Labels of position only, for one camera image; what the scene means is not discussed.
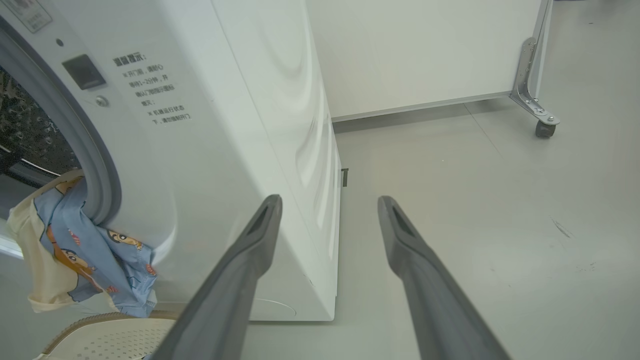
white laundry basket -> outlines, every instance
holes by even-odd
[[[140,359],[153,353],[176,319],[177,314],[168,311],[153,311],[149,318],[90,316],[63,330],[37,359]]]

metal bracket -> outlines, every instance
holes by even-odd
[[[538,118],[542,123],[546,125],[558,125],[560,124],[560,120],[542,107],[542,105],[538,104],[538,100],[529,93],[529,75],[531,74],[531,65],[533,64],[537,45],[538,41],[534,37],[528,38],[524,44],[522,44],[518,73],[516,74],[513,90],[509,97],[531,115]]]

floor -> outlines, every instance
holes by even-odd
[[[332,323],[256,323],[243,359],[418,359],[376,199],[393,196],[513,359],[640,359],[640,3],[557,1],[541,102],[335,125],[343,167]]]

floor scuff mark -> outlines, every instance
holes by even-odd
[[[564,226],[562,226],[562,224],[557,222],[554,218],[551,218],[551,221],[554,222],[554,225],[558,228],[558,230],[560,230],[563,235],[565,235],[569,239],[573,238],[573,234],[571,233],[571,231],[567,230]]]

white washing machine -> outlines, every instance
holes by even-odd
[[[280,194],[251,319],[333,319],[340,158],[304,0],[1,2],[3,95],[49,118],[2,115],[2,155],[24,155],[0,192],[84,169],[87,215],[155,249],[159,308]]]

